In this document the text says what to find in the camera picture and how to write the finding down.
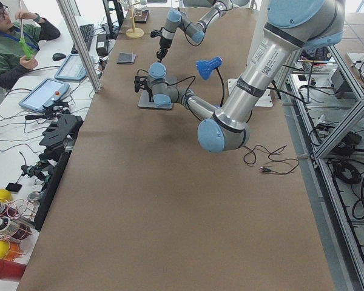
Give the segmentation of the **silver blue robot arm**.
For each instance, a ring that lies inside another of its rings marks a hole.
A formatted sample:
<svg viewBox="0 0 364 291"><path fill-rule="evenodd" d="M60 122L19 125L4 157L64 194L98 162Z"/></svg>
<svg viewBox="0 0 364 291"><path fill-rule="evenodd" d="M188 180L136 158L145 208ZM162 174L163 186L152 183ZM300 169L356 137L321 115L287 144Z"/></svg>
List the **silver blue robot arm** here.
<svg viewBox="0 0 364 291"><path fill-rule="evenodd" d="M213 1L211 9L196 23L184 12L170 9L164 26L150 34L153 38L160 37L158 61L151 64L147 76L136 76L134 80L135 91L147 91L156 107L179 103L190 110L201 121L198 141L211 153L239 149L246 144L251 110L293 51L334 45L343 35L344 1L270 1L264 38L224 105L217 108L191 89L172 86L166 79L166 67L161 60L177 29L199 44L212 23L233 7L232 1Z"/></svg>
<svg viewBox="0 0 364 291"><path fill-rule="evenodd" d="M151 38L160 37L160 48L156 52L158 62L166 57L171 48L172 41L178 29L180 29L192 46L199 46L205 37L208 28L228 11L234 8L243 8L249 1L207 1L210 10L204 14L197 22L193 22L185 12L170 8L164 25L158 30L152 30Z"/></svg>

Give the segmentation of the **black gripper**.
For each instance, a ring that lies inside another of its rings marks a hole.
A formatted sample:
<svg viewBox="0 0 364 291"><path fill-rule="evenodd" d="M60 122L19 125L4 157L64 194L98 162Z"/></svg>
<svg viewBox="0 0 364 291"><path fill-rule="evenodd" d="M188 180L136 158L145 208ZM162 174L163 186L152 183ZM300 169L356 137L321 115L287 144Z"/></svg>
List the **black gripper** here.
<svg viewBox="0 0 364 291"><path fill-rule="evenodd" d="M158 62L162 63L162 60L166 57L168 50L170 49L172 44L171 39L167 39L163 36L160 37L159 45L160 49L156 52L156 57Z"/></svg>
<svg viewBox="0 0 364 291"><path fill-rule="evenodd" d="M144 82L144 90L147 92L148 101L153 102L153 82L150 79L146 79Z"/></svg>

